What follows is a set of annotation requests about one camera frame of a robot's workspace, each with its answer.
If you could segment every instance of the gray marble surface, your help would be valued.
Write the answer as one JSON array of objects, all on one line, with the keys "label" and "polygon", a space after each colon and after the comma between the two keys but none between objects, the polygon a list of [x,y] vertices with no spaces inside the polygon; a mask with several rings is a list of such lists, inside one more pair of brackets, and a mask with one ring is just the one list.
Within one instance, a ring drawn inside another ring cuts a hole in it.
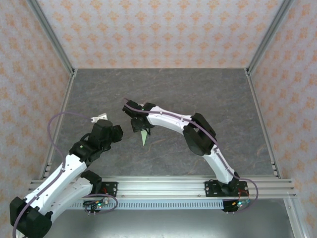
[{"label": "gray marble surface", "polygon": [[[193,154],[184,137],[158,127],[145,146],[122,111],[123,98],[150,102],[184,115],[201,113],[217,133],[220,149],[240,175],[272,175],[272,167],[243,69],[80,69],[66,107],[89,117],[107,113],[121,125],[122,141],[112,144],[89,169],[101,176],[214,175]],[[57,144],[66,153],[92,124],[66,115]],[[53,156],[52,167],[61,158]]]}]

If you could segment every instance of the orange patterned wall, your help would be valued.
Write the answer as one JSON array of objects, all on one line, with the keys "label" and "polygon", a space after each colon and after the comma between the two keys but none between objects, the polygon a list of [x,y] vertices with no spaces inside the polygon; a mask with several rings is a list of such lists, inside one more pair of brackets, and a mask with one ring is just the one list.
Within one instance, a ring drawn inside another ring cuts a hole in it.
[{"label": "orange patterned wall", "polygon": [[247,67],[282,0],[39,0],[74,67]]},{"label": "orange patterned wall", "polygon": [[317,234],[316,0],[294,2],[252,80],[282,173],[295,179]]},{"label": "orange patterned wall", "polygon": [[0,26],[0,237],[9,238],[9,203],[38,179],[69,75],[25,0],[0,1]]}]

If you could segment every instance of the green object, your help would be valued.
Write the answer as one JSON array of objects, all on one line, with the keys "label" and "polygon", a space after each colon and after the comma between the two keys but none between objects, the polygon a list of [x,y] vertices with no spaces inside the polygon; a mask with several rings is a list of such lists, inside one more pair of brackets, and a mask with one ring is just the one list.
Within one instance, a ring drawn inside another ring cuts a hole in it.
[{"label": "green object", "polygon": [[142,136],[142,143],[143,143],[143,146],[145,145],[145,140],[147,139],[147,131],[146,130],[141,130],[141,136]]}]

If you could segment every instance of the purple cable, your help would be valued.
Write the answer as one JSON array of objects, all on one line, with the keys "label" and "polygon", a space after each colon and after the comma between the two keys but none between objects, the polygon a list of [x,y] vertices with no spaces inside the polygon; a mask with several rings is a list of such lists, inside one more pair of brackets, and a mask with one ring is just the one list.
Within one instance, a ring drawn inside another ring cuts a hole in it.
[{"label": "purple cable", "polygon": [[254,205],[254,203],[258,200],[258,197],[259,197],[259,189],[258,189],[258,186],[256,185],[256,183],[255,183],[254,181],[252,181],[251,179],[249,179],[249,178],[239,178],[239,177],[237,177],[236,175],[234,175],[234,173],[231,172],[231,171],[228,169],[227,164],[224,162],[223,158],[222,158],[222,157],[217,153],[217,151],[216,151],[216,149],[218,149],[218,147],[219,147],[218,142],[213,138],[212,135],[210,135],[210,133],[208,133],[204,128],[202,128],[202,127],[201,127],[200,125],[198,125],[196,122],[191,121],[191,120],[186,119],[186,118],[179,117],[179,116],[177,116],[177,115],[175,115],[175,114],[173,114],[173,113],[156,112],[156,111],[153,111],[153,112],[152,112],[152,111],[139,110],[139,109],[135,109],[135,108],[133,108],[133,107],[127,105],[126,103],[125,103],[125,106],[126,106],[128,109],[133,110],[133,111],[138,112],[138,113],[150,113],[150,114],[168,115],[168,116],[177,118],[177,119],[179,119],[179,120],[187,121],[187,122],[193,124],[194,126],[196,126],[196,127],[197,127],[198,129],[200,129],[203,133],[205,133],[206,136],[208,136],[208,137],[210,138],[210,140],[212,140],[213,143],[216,145],[216,148],[214,149],[214,152],[218,155],[219,159],[220,159],[221,162],[223,163],[223,165],[224,165],[224,167],[226,168],[226,170],[230,173],[230,175],[232,175],[235,179],[251,182],[251,183],[254,185],[255,189],[256,189],[256,197],[255,197],[255,199],[254,199],[254,202],[251,203],[247,208],[245,208],[245,209],[243,209],[243,210],[241,210],[241,211],[237,211],[237,212],[235,212],[235,213],[243,212],[243,211],[249,209],[249,208],[252,207],[252,206]]},{"label": "purple cable", "polygon": [[33,197],[33,198],[25,205],[25,207],[21,210],[21,212],[20,212],[19,215],[17,216],[17,218],[16,218],[16,220],[15,220],[15,222],[14,222],[14,225],[13,225],[13,231],[12,231],[12,237],[13,237],[13,238],[16,238],[16,228],[17,228],[18,223],[19,223],[19,221],[20,221],[22,215],[24,214],[24,212],[25,212],[25,211],[28,209],[28,207],[37,199],[37,197],[39,197],[41,194],[43,194],[53,183],[55,183],[55,182],[58,180],[58,178],[62,175],[62,173],[63,173],[63,171],[64,171],[64,169],[65,169],[65,166],[66,166],[66,164],[65,164],[66,158],[63,156],[62,151],[61,151],[61,150],[58,148],[58,146],[54,143],[54,141],[53,141],[53,139],[52,139],[52,136],[51,136],[51,133],[50,133],[50,126],[51,126],[52,121],[53,121],[56,117],[58,117],[58,116],[60,116],[60,115],[62,115],[62,114],[71,114],[71,115],[79,116],[79,117],[82,117],[82,118],[85,118],[85,119],[88,119],[88,120],[91,121],[91,118],[89,118],[89,117],[87,117],[87,116],[84,116],[84,115],[82,115],[82,114],[73,113],[73,112],[61,112],[61,113],[58,113],[58,114],[54,115],[54,116],[50,119],[50,121],[49,121],[49,123],[48,123],[48,127],[47,127],[47,132],[48,132],[49,140],[50,140],[52,146],[56,149],[56,151],[57,151],[57,152],[61,155],[61,157],[62,157],[62,169],[60,170],[60,172],[58,173],[58,175],[57,175],[45,188],[43,188],[41,191],[39,191],[39,193],[36,194],[36,196]]},{"label": "purple cable", "polygon": [[100,197],[100,196],[112,198],[112,199],[115,201],[115,206],[112,207],[112,208],[109,209],[109,210],[104,210],[104,211],[100,211],[100,212],[98,212],[98,213],[95,213],[95,215],[112,212],[114,209],[117,208],[117,206],[118,206],[118,200],[117,200],[114,196],[111,196],[111,195],[108,195],[108,194],[97,193],[97,194],[89,194],[89,195],[84,196],[84,197]]}]

